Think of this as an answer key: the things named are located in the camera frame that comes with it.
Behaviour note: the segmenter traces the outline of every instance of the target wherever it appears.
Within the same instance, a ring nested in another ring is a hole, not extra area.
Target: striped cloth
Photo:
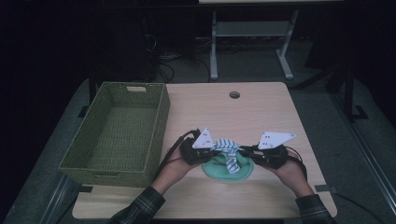
[[[227,155],[226,166],[231,175],[240,170],[236,160],[236,151],[239,150],[240,147],[233,140],[220,138],[211,149],[221,151]]]

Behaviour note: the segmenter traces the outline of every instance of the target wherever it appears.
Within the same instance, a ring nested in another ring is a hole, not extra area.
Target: green wicker basket
[[[149,186],[169,107],[164,84],[104,82],[59,168],[81,184]]]

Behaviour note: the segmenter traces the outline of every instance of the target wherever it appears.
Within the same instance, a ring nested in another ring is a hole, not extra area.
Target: hand
[[[294,152],[289,151],[289,155],[298,159],[297,154]],[[268,167],[264,168],[279,177],[280,181],[286,187],[290,188],[297,198],[314,194],[314,191],[305,180],[303,171],[296,162],[287,160],[286,163],[277,170]]]
[[[152,183],[155,188],[162,195],[181,180],[192,168],[197,167],[199,164],[188,165],[182,158],[179,148],[177,148],[169,158],[167,163],[161,170],[158,177]]]

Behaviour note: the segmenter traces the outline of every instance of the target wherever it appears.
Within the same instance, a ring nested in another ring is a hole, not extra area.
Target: plaid sleeve
[[[165,198],[154,188],[148,187],[128,207],[120,210],[107,223],[150,223],[164,203]]]
[[[336,223],[317,194],[296,199],[304,224]]]

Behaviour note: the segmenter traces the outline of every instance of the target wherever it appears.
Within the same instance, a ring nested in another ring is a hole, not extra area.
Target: table leg
[[[212,19],[212,50],[210,51],[210,78],[218,79],[218,61],[216,58],[216,11],[213,12]]]
[[[283,73],[285,74],[286,79],[293,79],[293,74],[291,73],[288,61],[286,60],[285,56],[286,56],[286,51],[289,46],[291,35],[293,34],[295,22],[297,21],[298,13],[299,13],[299,10],[293,11],[293,14],[291,15],[290,22],[288,25],[288,29],[286,31],[285,42],[283,43],[281,49],[276,50],[277,58],[280,61],[280,65],[282,66]]]

